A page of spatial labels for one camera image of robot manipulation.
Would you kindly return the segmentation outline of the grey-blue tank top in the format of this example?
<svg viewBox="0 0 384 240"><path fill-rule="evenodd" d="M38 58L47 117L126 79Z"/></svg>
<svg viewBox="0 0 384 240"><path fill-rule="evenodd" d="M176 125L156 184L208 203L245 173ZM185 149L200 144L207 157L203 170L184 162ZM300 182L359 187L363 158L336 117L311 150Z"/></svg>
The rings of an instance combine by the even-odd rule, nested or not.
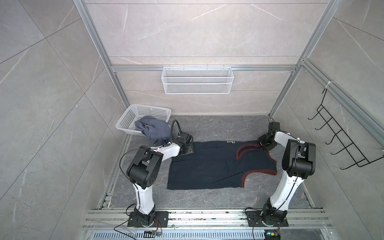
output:
<svg viewBox="0 0 384 240"><path fill-rule="evenodd" d="M135 122L135 127L149 138L155 146L165 145L171 140L168 123L151 116L144 116Z"/></svg>

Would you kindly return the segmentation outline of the navy red-trimmed tank top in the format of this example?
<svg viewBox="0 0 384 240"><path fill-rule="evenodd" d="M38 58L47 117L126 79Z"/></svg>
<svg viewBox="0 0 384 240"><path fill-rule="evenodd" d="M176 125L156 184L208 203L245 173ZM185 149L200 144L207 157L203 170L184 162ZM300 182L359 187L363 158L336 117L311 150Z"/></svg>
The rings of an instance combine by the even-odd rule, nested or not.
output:
<svg viewBox="0 0 384 240"><path fill-rule="evenodd" d="M244 188L249 174L278 173L277 162L258 141L194 142L193 148L172 159L169 190Z"/></svg>

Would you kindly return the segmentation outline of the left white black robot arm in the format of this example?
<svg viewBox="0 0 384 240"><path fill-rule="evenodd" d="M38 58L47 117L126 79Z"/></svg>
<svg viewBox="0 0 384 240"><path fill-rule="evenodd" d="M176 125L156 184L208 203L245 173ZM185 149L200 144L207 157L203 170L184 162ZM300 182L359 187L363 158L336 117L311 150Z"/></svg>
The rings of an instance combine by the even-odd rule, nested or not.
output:
<svg viewBox="0 0 384 240"><path fill-rule="evenodd" d="M136 206L129 222L138 222L144 227L155 221L156 205L153 200L152 185L155 183L163 161L189 155L194 152L193 136L185 132L179 133L172 140L158 147L141 146L131 161L126 176L133 184L136 193Z"/></svg>

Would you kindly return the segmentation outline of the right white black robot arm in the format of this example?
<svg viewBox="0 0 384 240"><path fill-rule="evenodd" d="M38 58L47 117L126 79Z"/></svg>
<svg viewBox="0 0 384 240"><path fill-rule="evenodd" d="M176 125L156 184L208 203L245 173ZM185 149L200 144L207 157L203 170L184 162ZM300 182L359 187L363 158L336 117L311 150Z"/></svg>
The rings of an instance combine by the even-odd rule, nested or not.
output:
<svg viewBox="0 0 384 240"><path fill-rule="evenodd" d="M267 227L283 224L296 190L316 169L315 144L304 142L282 131L274 133L273 140L283 146L285 152L282 159L282 178L261 212L262 223Z"/></svg>

